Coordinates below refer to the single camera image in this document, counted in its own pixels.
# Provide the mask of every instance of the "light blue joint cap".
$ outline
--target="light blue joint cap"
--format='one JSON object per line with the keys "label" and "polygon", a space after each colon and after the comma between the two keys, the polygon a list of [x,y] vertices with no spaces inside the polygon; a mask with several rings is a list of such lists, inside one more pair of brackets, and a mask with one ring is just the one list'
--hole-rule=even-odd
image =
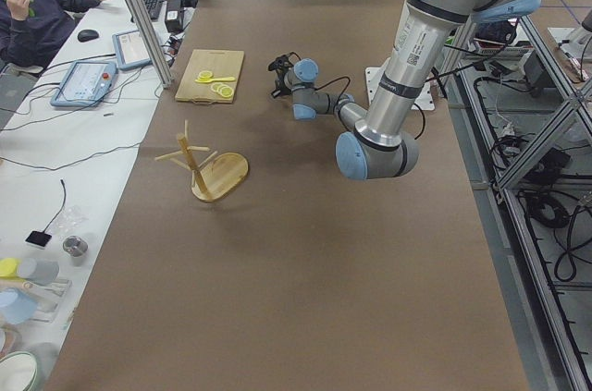
{"label": "light blue joint cap", "polygon": [[368,179],[368,164],[362,145],[351,132],[343,132],[335,145],[335,156],[341,174],[352,180]]}
{"label": "light blue joint cap", "polygon": [[297,120],[314,120],[316,118],[316,111],[310,106],[295,104],[292,109],[294,118]]}
{"label": "light blue joint cap", "polygon": [[536,11],[543,0],[514,0],[505,5],[495,6],[483,12],[473,13],[473,22],[475,23],[493,23],[495,21],[504,21],[510,18],[521,17],[522,15],[532,14]]}
{"label": "light blue joint cap", "polygon": [[318,66],[310,58],[304,58],[294,65],[296,77],[305,83],[313,83],[318,76]]}

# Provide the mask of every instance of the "green bowl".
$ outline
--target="green bowl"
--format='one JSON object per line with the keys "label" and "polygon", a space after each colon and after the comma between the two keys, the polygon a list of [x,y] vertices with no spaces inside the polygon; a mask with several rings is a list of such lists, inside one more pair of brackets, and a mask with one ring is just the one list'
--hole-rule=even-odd
{"label": "green bowl", "polygon": [[15,351],[0,360],[2,391],[37,391],[41,381],[39,362],[30,352]]}

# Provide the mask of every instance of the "computer mouse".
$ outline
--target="computer mouse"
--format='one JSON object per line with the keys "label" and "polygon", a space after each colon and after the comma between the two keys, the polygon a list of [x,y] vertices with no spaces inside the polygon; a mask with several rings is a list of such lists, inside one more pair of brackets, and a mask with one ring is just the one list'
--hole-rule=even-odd
{"label": "computer mouse", "polygon": [[99,38],[99,32],[92,29],[83,29],[82,31],[78,32],[78,41],[81,43],[94,40],[95,38]]}

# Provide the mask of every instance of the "white desk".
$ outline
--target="white desk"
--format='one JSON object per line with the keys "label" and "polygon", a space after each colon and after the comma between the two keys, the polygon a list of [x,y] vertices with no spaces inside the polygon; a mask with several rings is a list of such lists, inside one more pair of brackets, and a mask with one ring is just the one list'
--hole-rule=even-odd
{"label": "white desk", "polygon": [[[153,24],[157,32],[166,34],[163,13]],[[80,43],[77,33],[83,29],[95,29],[100,37]],[[130,12],[124,0],[105,1],[84,16],[52,65],[94,55],[112,54],[112,34],[134,29],[135,25],[130,21]],[[59,82],[68,68],[69,65],[63,65],[49,69],[38,85]],[[134,82],[122,90],[117,89],[138,71],[139,69],[133,69],[119,72],[113,85],[115,90],[107,95],[105,103],[17,130],[3,131],[0,133],[0,158],[54,168],[94,153],[139,143],[150,124],[161,86],[154,68],[149,66],[142,70]],[[33,92],[25,99],[19,111],[27,112],[29,99],[44,92],[47,94],[43,98],[32,102],[28,115],[14,115],[6,129],[18,128],[31,121],[68,112],[56,110],[49,104],[54,93],[53,90],[50,91],[50,87]],[[17,330],[22,335],[17,348],[38,354],[46,374],[51,371],[64,342],[69,319],[91,274],[136,156],[137,148],[131,147],[56,171],[33,169],[6,161],[0,165],[0,258],[35,257],[55,260],[60,265],[59,277],[72,281],[72,286],[51,323],[28,321],[17,325]],[[48,232],[53,234],[53,238],[47,247],[44,250],[33,248],[25,243],[25,238],[32,230],[42,230],[58,211],[63,199],[60,179],[65,181],[67,190],[65,211],[49,228]],[[72,223],[74,219],[80,220],[80,223],[69,226],[68,223]],[[62,242],[69,235],[77,235],[89,245],[80,266],[75,266],[70,256],[62,250]]]}

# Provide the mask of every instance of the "dark jacket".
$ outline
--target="dark jacket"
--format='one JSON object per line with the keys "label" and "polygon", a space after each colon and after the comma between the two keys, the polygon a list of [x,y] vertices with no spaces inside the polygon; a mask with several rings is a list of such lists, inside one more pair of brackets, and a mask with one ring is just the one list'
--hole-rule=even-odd
{"label": "dark jacket", "polygon": [[74,20],[64,12],[86,12],[99,0],[34,0],[35,16],[24,21],[10,17],[0,0],[0,58],[19,66],[47,67],[74,31]]}

